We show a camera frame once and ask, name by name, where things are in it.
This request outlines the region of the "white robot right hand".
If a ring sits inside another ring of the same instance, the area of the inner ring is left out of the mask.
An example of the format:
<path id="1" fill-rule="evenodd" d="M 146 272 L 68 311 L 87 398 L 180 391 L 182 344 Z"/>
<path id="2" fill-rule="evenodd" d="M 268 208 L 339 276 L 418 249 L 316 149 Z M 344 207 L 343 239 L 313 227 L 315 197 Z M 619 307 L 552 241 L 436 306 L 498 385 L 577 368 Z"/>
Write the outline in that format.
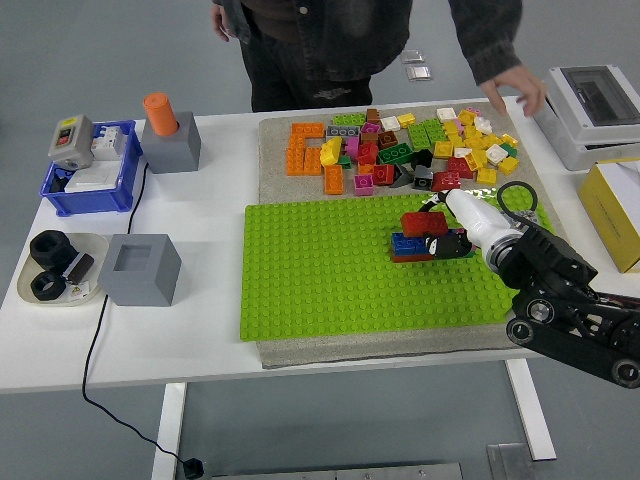
<path id="1" fill-rule="evenodd" d="M 467 191 L 454 189 L 437 192 L 424 201 L 424 207 L 428 211 L 440 203 L 447 206 L 467 231 L 468 240 L 481 249 L 485 263 L 494 272 L 523 235 L 511 226 L 497 208 Z"/>

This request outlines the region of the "person's right hand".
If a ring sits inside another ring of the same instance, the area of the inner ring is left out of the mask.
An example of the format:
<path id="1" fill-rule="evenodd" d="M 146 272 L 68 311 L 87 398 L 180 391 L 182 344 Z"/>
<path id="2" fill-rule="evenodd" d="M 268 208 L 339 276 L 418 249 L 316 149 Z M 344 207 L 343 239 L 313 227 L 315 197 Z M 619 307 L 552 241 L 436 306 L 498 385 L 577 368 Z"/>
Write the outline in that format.
<path id="1" fill-rule="evenodd" d="M 227 43 L 236 35 L 231 28 L 226 11 L 222 5 L 213 3 L 210 10 L 210 19 L 215 35 Z"/>

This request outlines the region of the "person's left hand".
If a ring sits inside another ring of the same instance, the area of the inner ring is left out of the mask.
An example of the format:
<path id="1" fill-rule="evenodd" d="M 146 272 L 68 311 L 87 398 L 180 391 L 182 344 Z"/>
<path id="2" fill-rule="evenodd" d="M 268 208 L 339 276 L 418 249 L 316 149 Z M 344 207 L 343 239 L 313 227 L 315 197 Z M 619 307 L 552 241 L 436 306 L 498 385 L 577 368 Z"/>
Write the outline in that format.
<path id="1" fill-rule="evenodd" d="M 481 91 L 494 110 L 501 116 L 506 116 L 507 107 L 499 93 L 501 87 L 510 87 L 519 92 L 516 102 L 522 105 L 525 117 L 537 115 L 545 105 L 545 83 L 523 65 L 510 68 L 480 84 Z"/>

